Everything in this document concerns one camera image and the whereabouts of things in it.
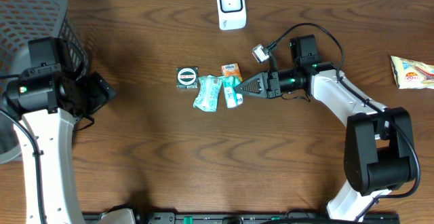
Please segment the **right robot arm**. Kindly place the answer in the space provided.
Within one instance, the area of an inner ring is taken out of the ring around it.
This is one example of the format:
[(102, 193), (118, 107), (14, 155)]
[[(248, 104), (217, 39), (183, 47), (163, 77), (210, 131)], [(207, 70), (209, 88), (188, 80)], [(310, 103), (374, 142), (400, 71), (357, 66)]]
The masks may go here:
[(282, 97), (304, 90), (322, 102), (345, 126), (344, 173), (347, 178), (338, 195), (326, 206), (330, 219), (362, 221), (393, 190), (420, 182), (420, 163), (414, 150), (409, 113), (390, 109), (347, 81), (331, 62), (263, 71), (240, 83), (236, 92), (260, 98)]

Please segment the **white blue snack bag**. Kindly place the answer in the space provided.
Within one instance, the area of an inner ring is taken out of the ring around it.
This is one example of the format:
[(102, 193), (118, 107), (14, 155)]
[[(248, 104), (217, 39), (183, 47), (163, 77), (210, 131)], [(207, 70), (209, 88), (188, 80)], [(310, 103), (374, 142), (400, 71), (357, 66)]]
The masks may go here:
[(433, 65), (390, 56), (395, 83), (399, 89), (433, 89)]

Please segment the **round white red lid cup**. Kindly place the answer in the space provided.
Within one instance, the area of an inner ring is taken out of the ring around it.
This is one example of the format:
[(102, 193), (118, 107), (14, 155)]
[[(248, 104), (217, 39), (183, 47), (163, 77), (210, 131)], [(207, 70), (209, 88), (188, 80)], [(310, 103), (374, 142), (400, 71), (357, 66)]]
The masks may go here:
[(198, 68), (184, 67), (177, 68), (176, 71), (177, 88), (197, 89), (198, 88)]

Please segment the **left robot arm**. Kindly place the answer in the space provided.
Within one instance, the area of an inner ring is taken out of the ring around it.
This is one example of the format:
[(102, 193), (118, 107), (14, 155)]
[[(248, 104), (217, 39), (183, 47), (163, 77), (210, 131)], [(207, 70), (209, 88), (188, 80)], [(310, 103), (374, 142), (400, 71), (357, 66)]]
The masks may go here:
[(77, 197), (76, 123), (115, 97), (97, 72), (76, 79), (59, 64), (29, 69), (7, 85), (24, 168), (27, 223), (86, 223)]

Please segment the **orange snack packet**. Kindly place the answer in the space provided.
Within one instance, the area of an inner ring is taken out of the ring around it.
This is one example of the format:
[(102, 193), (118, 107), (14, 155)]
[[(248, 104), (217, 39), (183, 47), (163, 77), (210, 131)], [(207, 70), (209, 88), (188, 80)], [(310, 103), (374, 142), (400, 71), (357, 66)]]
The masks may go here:
[(221, 71), (222, 75), (225, 77), (237, 77), (240, 81), (243, 81), (241, 71), (237, 63), (222, 65)]

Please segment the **small teal white packet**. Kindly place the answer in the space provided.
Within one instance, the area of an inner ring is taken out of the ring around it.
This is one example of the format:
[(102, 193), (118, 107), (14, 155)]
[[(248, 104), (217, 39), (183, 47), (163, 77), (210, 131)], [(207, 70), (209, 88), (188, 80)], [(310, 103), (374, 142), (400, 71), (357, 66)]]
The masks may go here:
[(243, 95), (236, 93), (235, 86), (239, 85), (241, 80), (238, 76), (229, 76), (223, 79), (223, 91), (228, 109), (238, 107), (243, 104)]

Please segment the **green snack packet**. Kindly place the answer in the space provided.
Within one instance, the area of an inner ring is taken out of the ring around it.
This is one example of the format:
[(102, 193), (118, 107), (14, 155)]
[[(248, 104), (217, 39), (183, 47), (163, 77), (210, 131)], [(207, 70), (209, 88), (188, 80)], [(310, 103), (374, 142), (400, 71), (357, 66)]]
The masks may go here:
[(223, 76), (202, 76), (199, 78), (199, 83), (199, 93), (193, 103), (193, 106), (205, 112), (216, 112), (218, 106), (218, 96), (223, 84)]

